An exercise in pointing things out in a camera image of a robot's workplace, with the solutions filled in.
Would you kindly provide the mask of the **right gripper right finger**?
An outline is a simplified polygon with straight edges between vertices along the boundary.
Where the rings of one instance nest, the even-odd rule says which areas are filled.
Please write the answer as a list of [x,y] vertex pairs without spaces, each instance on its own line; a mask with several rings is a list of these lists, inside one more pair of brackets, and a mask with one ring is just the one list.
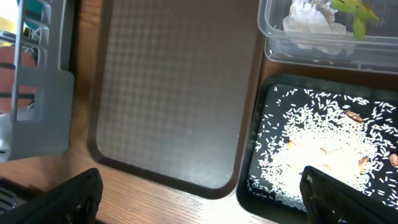
[[328,174],[306,166],[300,191],[310,223],[397,224],[397,210]]

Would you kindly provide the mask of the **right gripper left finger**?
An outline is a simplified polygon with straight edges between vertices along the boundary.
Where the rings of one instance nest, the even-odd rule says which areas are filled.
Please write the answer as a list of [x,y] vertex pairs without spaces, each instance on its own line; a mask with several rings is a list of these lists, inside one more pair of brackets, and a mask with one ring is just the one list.
[[1,223],[96,223],[103,193],[97,168],[90,168],[48,192],[1,179]]

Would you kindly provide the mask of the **green snack wrapper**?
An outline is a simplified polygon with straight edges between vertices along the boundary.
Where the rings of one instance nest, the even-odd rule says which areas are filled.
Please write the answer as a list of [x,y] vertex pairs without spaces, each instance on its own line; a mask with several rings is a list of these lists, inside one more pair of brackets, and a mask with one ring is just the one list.
[[366,35],[366,21],[379,18],[372,9],[362,0],[331,0],[330,7],[339,12],[353,15],[353,36],[356,40],[364,39]]

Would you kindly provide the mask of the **blue bowl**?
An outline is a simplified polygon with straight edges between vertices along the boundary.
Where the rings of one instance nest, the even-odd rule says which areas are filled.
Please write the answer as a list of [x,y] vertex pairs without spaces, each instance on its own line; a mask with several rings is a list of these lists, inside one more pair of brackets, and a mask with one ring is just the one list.
[[24,19],[31,19],[33,21],[41,21],[43,5],[37,0],[24,0]]

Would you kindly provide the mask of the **yellow plate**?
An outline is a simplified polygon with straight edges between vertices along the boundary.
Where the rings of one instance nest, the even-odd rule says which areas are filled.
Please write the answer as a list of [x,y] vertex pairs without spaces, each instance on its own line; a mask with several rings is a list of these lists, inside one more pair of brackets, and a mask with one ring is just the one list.
[[1,0],[1,30],[16,33],[19,8],[16,0]]

